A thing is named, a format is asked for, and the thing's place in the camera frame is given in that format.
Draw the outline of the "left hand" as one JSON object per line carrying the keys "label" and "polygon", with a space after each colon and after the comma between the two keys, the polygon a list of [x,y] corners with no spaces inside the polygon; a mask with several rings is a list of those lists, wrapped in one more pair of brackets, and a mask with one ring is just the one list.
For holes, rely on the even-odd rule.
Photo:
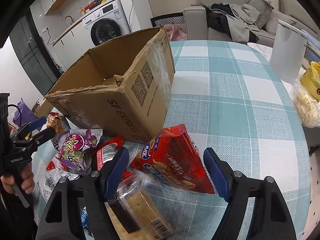
{"label": "left hand", "polygon": [[[32,193],[35,187],[34,174],[32,172],[32,163],[27,163],[25,165],[23,170],[20,172],[20,176],[22,178],[21,188],[25,191],[26,194]],[[7,193],[17,195],[17,193],[12,187],[15,184],[15,179],[13,175],[3,175],[1,176],[1,181]]]}

